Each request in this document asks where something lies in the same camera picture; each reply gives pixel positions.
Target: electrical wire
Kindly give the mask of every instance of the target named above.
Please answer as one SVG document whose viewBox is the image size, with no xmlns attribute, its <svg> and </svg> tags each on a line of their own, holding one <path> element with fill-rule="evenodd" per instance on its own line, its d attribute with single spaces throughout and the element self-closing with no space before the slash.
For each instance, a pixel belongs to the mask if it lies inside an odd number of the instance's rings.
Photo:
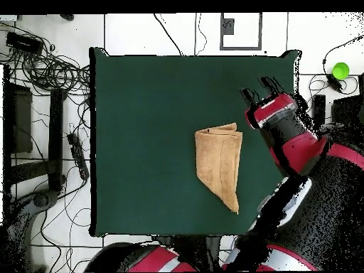
<svg viewBox="0 0 364 273">
<path fill-rule="evenodd" d="M 48 243 L 50 243 L 50 244 L 51 244 L 51 245 L 53 245 L 54 247 L 57 247 L 57 248 L 58 248 L 58 250 L 59 250 L 59 252 L 60 252 L 60 254 L 58 255 L 57 260 L 54 262 L 53 266 L 52 266 L 52 267 L 50 268 L 50 270 L 49 270 L 49 273 L 52 273 L 53 268 L 55 267 L 55 265 L 57 264 L 58 260 L 60 259 L 60 256 L 62 255 L 62 250 L 61 250 L 61 248 L 60 248 L 58 245 L 56 245 L 55 243 L 51 242 L 51 241 L 50 241 L 49 239 L 47 239 L 47 238 L 45 237 L 45 235 L 43 234 L 43 226 L 44 226 L 44 224 L 46 223 L 47 215 L 48 215 L 48 211 L 46 210 L 46 211 L 45 211 L 45 217 L 44 217 L 43 223 L 42 223 L 42 225 L 41 225 L 41 234 L 42 234 L 42 237 L 43 237 L 43 239 L 44 239 L 45 241 L 47 241 Z"/>
<path fill-rule="evenodd" d="M 202 16 L 202 13 L 200 13 L 200 18 L 198 19 L 198 31 L 200 31 L 201 35 L 203 35 L 203 37 L 205 38 L 205 45 L 203 46 L 203 49 L 201 49 L 200 51 L 197 52 L 197 55 L 201 52 L 201 51 L 204 51 L 205 50 L 205 47 L 208 43 L 208 39 L 206 38 L 206 36 L 203 34 L 203 32 L 201 31 L 200 29 L 200 21 L 201 21 L 201 16 Z"/>
<path fill-rule="evenodd" d="M 65 197 L 66 197 L 66 190 L 67 190 L 67 181 L 66 181 L 66 183 L 65 183 L 65 195 L 63 196 L 64 197 L 64 199 L 65 199 Z M 74 222 L 74 220 L 75 220 L 75 218 L 71 218 L 70 217 L 70 215 L 68 214 L 68 211 L 67 211 L 67 205 L 65 204 L 65 209 L 64 209 L 64 211 L 65 211 L 65 213 L 67 214 L 67 216 L 68 216 L 68 218 L 70 219 L 70 221 L 71 221 L 71 223 L 72 224 L 75 224 L 75 225 L 77 225 L 77 226 L 79 226 L 79 227 L 88 227 L 88 226 L 90 226 L 90 224 L 87 224 L 87 225 L 80 225 L 80 224 L 77 224 L 76 222 Z"/>
<path fill-rule="evenodd" d="M 70 246 L 69 246 L 69 249 L 68 250 L 70 250 L 70 252 L 71 252 L 71 250 L 72 250 L 72 248 L 71 248 L 71 232 L 72 232 L 72 226 L 73 226 L 73 224 L 76 224 L 76 225 L 78 225 L 77 223 L 75 223 L 75 219 L 76 219 L 76 217 L 77 217 L 77 215 L 81 212 L 81 211 L 83 211 L 83 210 L 91 210 L 91 208 L 81 208 L 79 211 L 77 211 L 77 213 L 75 214 L 75 217 L 71 220 L 71 227 L 70 227 Z M 71 254 L 70 254 L 70 264 L 68 265 L 68 268 L 70 269 L 70 273 L 74 273 L 74 269 L 72 269 L 72 252 L 71 252 Z"/>
<path fill-rule="evenodd" d="M 159 20 L 156 17 L 156 14 L 153 14 L 154 18 L 158 21 L 159 24 L 161 24 L 162 29 L 164 30 L 164 32 L 166 33 L 166 35 L 169 37 L 169 39 L 172 41 L 172 43 L 175 45 L 175 47 L 177 48 L 179 55 L 182 55 L 182 52 L 180 51 L 180 49 L 178 48 L 177 44 L 174 42 L 174 40 L 171 38 L 171 36 L 169 35 L 168 31 L 166 30 L 166 28 L 164 27 L 164 25 L 162 24 L 161 20 Z"/>
<path fill-rule="evenodd" d="M 345 46 L 346 44 L 349 44 L 350 42 L 354 42 L 355 40 L 359 41 L 359 40 L 361 40 L 362 38 L 364 38 L 364 35 L 360 35 L 360 36 L 358 36 L 358 37 L 356 37 L 356 38 L 352 38 L 352 39 L 351 39 L 351 40 L 349 40 L 348 42 L 345 42 L 344 44 L 341 44 L 341 45 L 339 45 L 339 46 L 336 46 L 336 47 L 334 47 L 334 48 L 330 49 L 330 51 L 329 51 L 329 52 L 327 52 L 327 54 L 325 55 L 325 58 L 322 60 L 323 72 L 325 73 L 325 75 L 326 75 L 326 76 L 327 76 L 327 73 L 326 73 L 326 70 L 325 70 L 325 64 L 326 64 L 326 58 L 327 58 L 328 54 L 329 54 L 331 51 L 335 50 L 335 49 L 338 49 L 338 48 L 340 48 L 340 47 L 342 47 L 342 46 Z"/>
<path fill-rule="evenodd" d="M 89 90 L 90 85 L 90 66 L 80 67 L 76 60 L 66 55 L 53 55 L 49 49 L 55 48 L 49 40 L 29 33 L 16 26 L 9 26 L 22 31 L 22 36 L 31 37 L 43 43 L 43 50 L 40 55 L 25 53 L 21 50 L 11 48 L 9 54 L 1 53 L 6 57 L 7 63 L 14 63 L 11 75 L 21 67 L 26 79 L 24 83 L 32 84 L 38 96 L 49 96 L 38 91 L 37 88 L 50 92 L 52 89 L 64 89 L 67 93 L 77 92 L 78 90 Z"/>
<path fill-rule="evenodd" d="M 43 183 L 47 182 L 48 179 L 44 180 L 43 182 L 40 182 L 34 189 L 33 192 L 36 191 L 37 187 L 39 187 L 40 185 L 42 185 Z"/>
</svg>

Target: grout line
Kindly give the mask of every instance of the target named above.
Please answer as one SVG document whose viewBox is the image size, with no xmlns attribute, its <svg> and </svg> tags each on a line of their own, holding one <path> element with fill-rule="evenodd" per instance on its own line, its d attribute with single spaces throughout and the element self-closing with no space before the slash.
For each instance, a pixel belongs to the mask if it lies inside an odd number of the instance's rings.
<svg viewBox="0 0 364 273">
<path fill-rule="evenodd" d="M 39 244 L 31 244 L 32 247 L 60 247 L 60 248 L 90 248 L 90 249 L 100 249 L 102 248 L 102 246 L 69 246 L 69 245 L 57 245 L 57 246 L 53 246 L 53 245 L 39 245 Z"/>
<path fill-rule="evenodd" d="M 104 14 L 104 49 L 106 50 L 106 14 Z"/>
<path fill-rule="evenodd" d="M 289 20 L 289 12 L 287 12 L 286 51 L 288 50 L 288 20 Z"/>
<path fill-rule="evenodd" d="M 25 158 L 25 157 L 17 157 L 18 160 L 43 160 L 42 158 Z M 74 159 L 67 159 L 63 158 L 63 161 L 74 161 Z"/>
<path fill-rule="evenodd" d="M 294 75 L 325 75 L 325 73 L 294 73 Z"/>
<path fill-rule="evenodd" d="M 16 70 L 14 71 L 14 84 L 16 85 Z M 18 159 L 17 159 L 17 156 L 16 156 L 16 153 L 14 154 L 15 155 L 15 166 L 18 165 Z M 15 200 L 18 200 L 18 184 L 15 183 Z"/>
</svg>

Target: white tile floor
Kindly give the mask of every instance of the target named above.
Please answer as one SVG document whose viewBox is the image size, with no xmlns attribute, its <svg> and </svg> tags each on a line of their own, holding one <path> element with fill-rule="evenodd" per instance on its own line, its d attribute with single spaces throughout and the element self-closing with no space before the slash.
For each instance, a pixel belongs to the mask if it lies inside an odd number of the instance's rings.
<svg viewBox="0 0 364 273">
<path fill-rule="evenodd" d="M 173 37 L 184 55 L 194 54 L 195 14 L 157 14 L 166 30 Z M 338 46 L 359 34 L 363 34 L 363 17 L 358 14 L 348 13 L 263 13 L 262 26 L 262 50 L 261 51 L 220 51 L 220 14 L 205 14 L 200 19 L 200 30 L 196 35 L 196 52 L 200 55 L 281 55 L 287 49 L 300 49 L 303 51 L 299 64 L 300 81 L 299 91 L 305 99 L 309 98 L 309 80 L 312 75 L 322 73 L 322 60 L 324 55 L 334 46 Z M 170 42 L 163 29 L 152 14 L 107 14 L 105 15 L 75 15 L 75 20 L 68 22 L 59 15 L 22 16 L 16 22 L 16 26 L 26 29 L 38 36 L 47 38 L 55 45 L 55 54 L 66 55 L 76 60 L 80 67 L 89 64 L 89 47 L 106 48 L 110 55 L 155 54 L 178 55 L 176 47 Z M 4 52 L 4 32 L 0 31 L 0 51 Z M 353 43 L 347 47 L 333 51 L 327 57 L 326 70 L 331 71 L 334 63 L 343 61 L 349 64 L 351 75 L 359 75 L 364 72 L 363 41 Z M 23 79 L 20 70 L 16 73 L 18 83 Z M 320 83 L 312 85 L 312 88 L 320 87 Z M 348 80 L 348 89 L 351 91 L 354 82 Z M 327 88 L 321 92 L 326 95 L 327 113 L 330 116 L 330 104 L 332 100 L 341 98 L 342 95 Z M 83 101 L 82 97 L 72 97 L 76 103 Z M 41 114 L 49 113 L 49 97 L 33 97 L 33 108 Z M 70 100 L 64 104 L 64 131 L 69 132 L 69 123 L 78 124 L 77 106 Z M 43 119 L 46 124 L 49 118 L 32 111 L 32 120 Z M 84 149 L 89 149 L 87 131 L 80 132 L 84 141 Z M 37 141 L 41 152 L 48 157 L 48 128 L 42 122 L 34 122 L 32 135 Z M 29 159 L 39 159 L 36 149 L 31 154 L 17 154 L 13 164 L 29 162 Z M 63 170 L 66 172 L 74 163 L 70 154 L 69 145 L 65 139 L 63 143 Z M 12 193 L 18 197 L 32 191 L 46 177 L 39 177 L 26 181 L 12 188 Z M 67 190 L 77 188 L 80 180 L 77 169 L 70 171 Z M 72 246 L 72 269 L 84 259 L 92 258 L 103 246 L 112 242 L 129 241 L 142 242 L 149 240 L 149 236 L 108 235 L 105 238 L 90 237 L 88 227 L 73 226 L 70 235 L 70 219 L 64 210 L 65 202 L 70 202 L 74 194 L 66 200 L 60 200 L 48 211 L 48 219 L 45 224 L 45 236 L 55 244 L 60 245 L 62 254 L 53 272 L 69 272 L 66 265 L 66 254 L 69 246 Z M 68 206 L 68 214 L 74 218 L 81 208 L 90 207 L 90 184 L 87 184 L 74 197 Z M 46 264 L 48 271 L 57 259 L 59 251 L 50 246 L 38 234 L 44 214 L 40 214 L 34 223 L 32 230 L 32 255 L 34 264 Z M 81 211 L 76 219 L 80 225 L 90 223 L 90 211 Z M 224 237 L 221 241 L 221 250 L 229 250 L 232 246 L 233 236 Z M 225 260 L 228 251 L 221 251 L 220 258 Z M 76 272 L 82 272 L 86 263 L 80 263 Z"/>
</svg>

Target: green tabletop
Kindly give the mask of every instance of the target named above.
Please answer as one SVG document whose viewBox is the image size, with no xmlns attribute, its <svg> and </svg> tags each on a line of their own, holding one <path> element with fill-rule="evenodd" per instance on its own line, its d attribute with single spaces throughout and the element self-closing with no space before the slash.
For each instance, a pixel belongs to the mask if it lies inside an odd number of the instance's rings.
<svg viewBox="0 0 364 273">
<path fill-rule="evenodd" d="M 95 235 L 244 233 L 282 175 L 248 127 L 239 90 L 267 96 L 258 78 L 269 76 L 293 92 L 298 54 L 107 56 L 95 48 Z M 196 176 L 195 132 L 232 122 L 243 133 L 239 215 Z"/>
</svg>

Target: cloth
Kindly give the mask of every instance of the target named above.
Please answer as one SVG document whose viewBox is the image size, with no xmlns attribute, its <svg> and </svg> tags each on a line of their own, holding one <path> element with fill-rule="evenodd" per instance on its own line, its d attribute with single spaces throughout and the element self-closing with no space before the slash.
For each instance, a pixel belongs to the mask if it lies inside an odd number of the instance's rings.
<svg viewBox="0 0 364 273">
<path fill-rule="evenodd" d="M 242 132 L 236 123 L 195 133 L 197 177 L 233 212 L 239 213 L 236 196 Z"/>
</svg>

